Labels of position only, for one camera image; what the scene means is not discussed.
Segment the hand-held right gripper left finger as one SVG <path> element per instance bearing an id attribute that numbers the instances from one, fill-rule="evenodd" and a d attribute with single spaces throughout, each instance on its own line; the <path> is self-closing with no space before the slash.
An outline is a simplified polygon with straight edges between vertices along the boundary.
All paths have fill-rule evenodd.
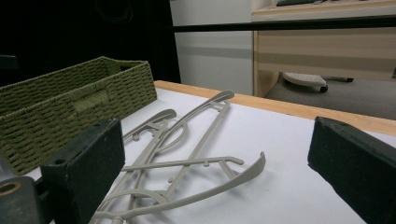
<path id="1" fill-rule="evenodd" d="M 121 124 L 100 121 L 41 166 L 56 224 L 88 224 L 125 163 Z"/>

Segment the white cabinet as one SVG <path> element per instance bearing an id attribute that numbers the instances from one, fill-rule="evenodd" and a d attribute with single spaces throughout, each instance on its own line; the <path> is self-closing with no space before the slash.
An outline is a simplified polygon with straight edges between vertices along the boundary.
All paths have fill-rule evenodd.
<path id="1" fill-rule="evenodd" d="M 247 22 L 251 0 L 171 0 L 173 24 Z M 253 93 L 252 33 L 177 33 L 181 82 L 215 90 Z"/>

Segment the dark curtain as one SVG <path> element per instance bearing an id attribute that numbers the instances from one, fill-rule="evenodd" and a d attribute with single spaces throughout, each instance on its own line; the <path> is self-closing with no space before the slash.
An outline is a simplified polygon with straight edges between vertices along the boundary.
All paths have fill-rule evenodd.
<path id="1" fill-rule="evenodd" d="M 181 81 L 169 0 L 0 0 L 0 87 L 106 56 Z"/>

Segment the white table mat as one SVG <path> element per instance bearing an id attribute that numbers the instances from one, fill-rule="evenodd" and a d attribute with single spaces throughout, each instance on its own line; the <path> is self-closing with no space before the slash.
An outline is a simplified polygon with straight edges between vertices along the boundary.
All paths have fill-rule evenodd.
<path id="1" fill-rule="evenodd" d="M 152 139 L 151 130 L 143 131 L 137 141 L 125 140 L 126 133 L 166 109 L 177 112 L 172 119 L 177 121 L 209 98 L 162 90 L 155 102 L 119 119 L 125 153 L 123 167 L 132 164 Z M 216 115 L 215 110 L 207 109 L 191 118 L 187 136 L 165 150 L 157 161 L 187 159 Z M 264 154 L 266 163 L 262 173 L 213 197 L 138 216 L 133 222 L 124 224 L 367 224 L 308 166 L 315 119 L 238 105 L 233 97 L 228 111 L 198 156 L 240 159 L 244 162 L 242 165 L 229 164 L 240 174 Z M 120 180 L 121 169 L 108 193 Z M 168 179 L 176 174 L 176 167 L 152 169 L 145 188 L 166 189 Z M 193 165 L 171 199 L 184 199 L 228 180 L 215 163 L 207 167 Z M 22 177 L 7 178 L 0 174 L 0 224 L 15 223 L 56 224 L 40 167 Z"/>

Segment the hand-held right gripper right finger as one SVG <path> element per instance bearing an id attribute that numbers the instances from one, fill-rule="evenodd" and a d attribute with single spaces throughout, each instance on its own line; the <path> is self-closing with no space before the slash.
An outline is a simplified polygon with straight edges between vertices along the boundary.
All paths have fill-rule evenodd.
<path id="1" fill-rule="evenodd" d="M 396 224 L 396 147 L 317 117 L 307 161 L 367 224 Z"/>

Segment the office chair base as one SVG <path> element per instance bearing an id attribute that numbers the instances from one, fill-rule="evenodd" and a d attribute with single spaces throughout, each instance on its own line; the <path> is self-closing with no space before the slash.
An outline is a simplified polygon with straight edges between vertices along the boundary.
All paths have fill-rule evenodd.
<path id="1" fill-rule="evenodd" d="M 327 82 L 321 76 L 291 73 L 291 72 L 282 72 L 281 75 L 289 83 L 293 83 L 305 87 L 319 88 L 321 92 L 328 91 Z"/>

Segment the grey plastic clothes hanger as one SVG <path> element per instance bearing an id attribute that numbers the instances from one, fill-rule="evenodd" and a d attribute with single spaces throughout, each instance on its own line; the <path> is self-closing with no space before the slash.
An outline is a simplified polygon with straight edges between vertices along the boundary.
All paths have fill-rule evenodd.
<path id="1" fill-rule="evenodd" d="M 210 134 L 228 111 L 230 100 L 234 97 L 232 91 L 222 91 L 196 106 L 177 121 L 172 121 L 177 112 L 166 109 L 152 118 L 143 122 L 133 130 L 126 133 L 125 140 L 137 141 L 143 131 L 152 131 L 152 139 L 140 152 L 134 162 L 121 169 L 121 178 L 115 187 L 107 194 L 92 217 L 93 222 L 110 220 L 113 224 L 133 222 L 144 211 L 152 212 L 154 209 L 172 205 L 171 198 L 194 164 L 209 165 L 218 163 L 225 168 L 227 162 L 224 158 L 200 159 L 198 155 Z M 161 161 L 157 159 L 163 152 L 174 147 L 188 134 L 188 121 L 199 113 L 213 109 L 217 113 L 205 133 L 185 160 Z M 176 167 L 177 174 L 168 179 L 166 189 L 146 189 L 146 181 L 150 170 L 157 168 Z"/>
<path id="2" fill-rule="evenodd" d="M 244 172 L 237 174 L 231 169 L 229 164 L 234 163 L 237 165 L 242 165 L 244 163 L 242 160 L 237 159 L 235 157 L 215 157 L 215 158 L 224 158 L 226 160 L 227 166 L 225 168 L 221 167 L 216 162 L 211 162 L 211 163 L 209 163 L 209 165 L 212 163 L 219 165 L 219 167 L 222 169 L 223 173 L 226 174 L 229 178 L 229 180 L 227 182 L 225 182 L 222 185 L 218 185 L 218 186 L 214 187 L 213 189 L 209 189 L 209 190 L 197 193 L 195 195 L 189 196 L 184 199 L 179 199 L 177 201 L 173 201 L 171 199 L 174 202 L 172 205 L 168 205 L 163 208 L 158 207 L 158 208 L 154 209 L 152 212 L 144 211 L 144 212 L 140 213 L 139 216 L 179 208 L 181 206 L 185 206 L 185 205 L 188 205 L 191 203 L 196 203 L 196 202 L 202 201 L 204 199 L 213 197 L 213 196 L 218 195 L 218 194 L 220 194 L 224 191 L 227 191 L 229 189 L 233 189 L 233 188 L 235 188 L 241 184 L 244 184 L 244 183 L 248 182 L 249 180 L 257 177 L 259 174 L 261 174 L 262 171 L 264 170 L 265 163 L 266 163 L 265 155 L 261 154 L 260 157 L 251 166 L 249 166 Z"/>

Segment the green woven basket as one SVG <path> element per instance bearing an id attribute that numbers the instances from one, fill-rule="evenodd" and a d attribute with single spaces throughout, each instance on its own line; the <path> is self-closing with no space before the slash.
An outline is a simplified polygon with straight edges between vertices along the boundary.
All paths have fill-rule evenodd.
<path id="1" fill-rule="evenodd" d="M 0 159 L 25 175 L 87 127 L 157 99 L 150 65 L 99 57 L 0 88 Z"/>

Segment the black horizontal frame bar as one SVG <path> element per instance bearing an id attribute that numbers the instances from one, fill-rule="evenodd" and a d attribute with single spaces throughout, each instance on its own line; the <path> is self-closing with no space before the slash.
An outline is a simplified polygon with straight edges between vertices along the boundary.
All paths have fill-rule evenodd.
<path id="1" fill-rule="evenodd" d="M 174 33 L 242 32 L 315 29 L 355 29 L 396 27 L 396 15 L 330 18 L 296 21 L 252 21 L 241 23 L 172 26 Z"/>

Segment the black keyboard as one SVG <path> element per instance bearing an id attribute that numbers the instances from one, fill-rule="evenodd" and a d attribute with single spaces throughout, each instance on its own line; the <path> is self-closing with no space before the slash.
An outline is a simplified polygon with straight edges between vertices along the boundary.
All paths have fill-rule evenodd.
<path id="1" fill-rule="evenodd" d="M 276 3 L 277 7 L 286 7 L 286 6 L 296 6 L 296 5 L 303 5 L 303 4 L 314 4 L 314 3 L 321 3 L 327 0 L 279 0 Z"/>

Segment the light wooden desk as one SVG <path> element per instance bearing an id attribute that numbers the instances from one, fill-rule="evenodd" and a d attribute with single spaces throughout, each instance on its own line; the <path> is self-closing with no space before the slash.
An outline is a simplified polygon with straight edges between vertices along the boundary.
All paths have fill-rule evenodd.
<path id="1" fill-rule="evenodd" d="M 253 21 L 396 15 L 396 0 L 327 0 L 252 12 Z M 396 27 L 256 31 L 253 94 L 266 95 L 281 72 L 396 82 Z"/>

